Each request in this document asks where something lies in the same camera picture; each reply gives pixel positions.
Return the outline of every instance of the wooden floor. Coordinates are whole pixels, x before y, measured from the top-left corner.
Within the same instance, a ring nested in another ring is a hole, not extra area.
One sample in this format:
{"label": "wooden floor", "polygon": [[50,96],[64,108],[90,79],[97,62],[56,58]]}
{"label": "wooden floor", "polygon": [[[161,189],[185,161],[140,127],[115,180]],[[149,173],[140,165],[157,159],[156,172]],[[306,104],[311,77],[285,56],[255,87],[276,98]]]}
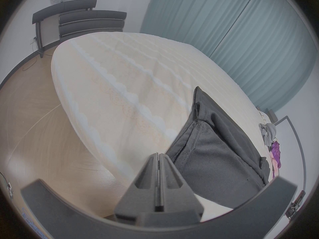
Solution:
{"label": "wooden floor", "polygon": [[[52,55],[54,49],[45,53]],[[0,90],[0,171],[21,213],[32,216],[20,189],[41,178],[82,210],[108,216],[125,189],[72,128],[54,88],[48,55],[27,62]]]}

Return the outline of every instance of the cream bed sheet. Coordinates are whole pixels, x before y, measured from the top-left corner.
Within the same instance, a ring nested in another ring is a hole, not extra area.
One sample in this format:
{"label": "cream bed sheet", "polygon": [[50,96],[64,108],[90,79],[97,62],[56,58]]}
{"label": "cream bed sheet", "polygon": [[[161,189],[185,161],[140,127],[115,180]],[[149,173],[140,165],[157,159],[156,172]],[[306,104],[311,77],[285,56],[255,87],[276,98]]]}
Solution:
{"label": "cream bed sheet", "polygon": [[169,148],[189,116],[196,86],[271,164],[258,110],[216,63],[191,45],[147,34],[92,33],[60,44],[51,70],[79,138],[125,186],[149,155]]}

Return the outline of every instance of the teal curtain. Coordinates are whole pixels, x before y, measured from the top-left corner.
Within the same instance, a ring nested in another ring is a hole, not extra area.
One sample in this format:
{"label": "teal curtain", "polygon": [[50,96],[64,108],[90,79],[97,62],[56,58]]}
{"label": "teal curtain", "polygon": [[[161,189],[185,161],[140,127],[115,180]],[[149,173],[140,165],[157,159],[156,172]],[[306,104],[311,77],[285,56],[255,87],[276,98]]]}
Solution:
{"label": "teal curtain", "polygon": [[193,45],[208,57],[249,0],[151,0],[141,33]]}
{"label": "teal curtain", "polygon": [[287,0],[251,0],[210,58],[261,110],[277,111],[304,85],[317,57]]}
{"label": "teal curtain", "polygon": [[141,32],[201,50],[261,110],[285,105],[317,57],[309,31],[286,0],[151,0]]}

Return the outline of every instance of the gray cloth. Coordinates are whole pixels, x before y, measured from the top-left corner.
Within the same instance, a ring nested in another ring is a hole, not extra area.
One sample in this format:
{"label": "gray cloth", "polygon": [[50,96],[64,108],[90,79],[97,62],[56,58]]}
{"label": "gray cloth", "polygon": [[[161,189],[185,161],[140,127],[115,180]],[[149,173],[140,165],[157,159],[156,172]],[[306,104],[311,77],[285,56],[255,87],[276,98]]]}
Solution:
{"label": "gray cloth", "polygon": [[199,87],[190,116],[166,154],[194,193],[229,208],[243,204],[268,183],[266,158]]}
{"label": "gray cloth", "polygon": [[276,136],[276,126],[272,123],[259,124],[261,135],[266,146],[271,146]]}

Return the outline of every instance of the baseboard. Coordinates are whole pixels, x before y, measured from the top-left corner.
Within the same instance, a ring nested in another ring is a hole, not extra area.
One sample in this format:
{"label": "baseboard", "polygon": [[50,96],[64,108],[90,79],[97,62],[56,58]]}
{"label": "baseboard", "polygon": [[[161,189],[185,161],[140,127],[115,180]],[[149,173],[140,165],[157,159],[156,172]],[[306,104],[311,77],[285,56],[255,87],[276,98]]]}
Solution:
{"label": "baseboard", "polygon": [[[49,50],[57,45],[60,44],[60,40],[57,40],[55,42],[49,43],[48,45],[43,47],[43,50]],[[0,90],[2,89],[3,85],[9,80],[9,78],[21,67],[23,66],[26,62],[30,61],[31,59],[33,59],[36,55],[38,55],[39,52],[36,50],[34,51],[34,53],[30,54],[29,56],[27,56],[26,58],[24,58],[21,62],[19,62],[11,71],[10,73],[4,78],[4,80],[1,82],[0,84]]]}

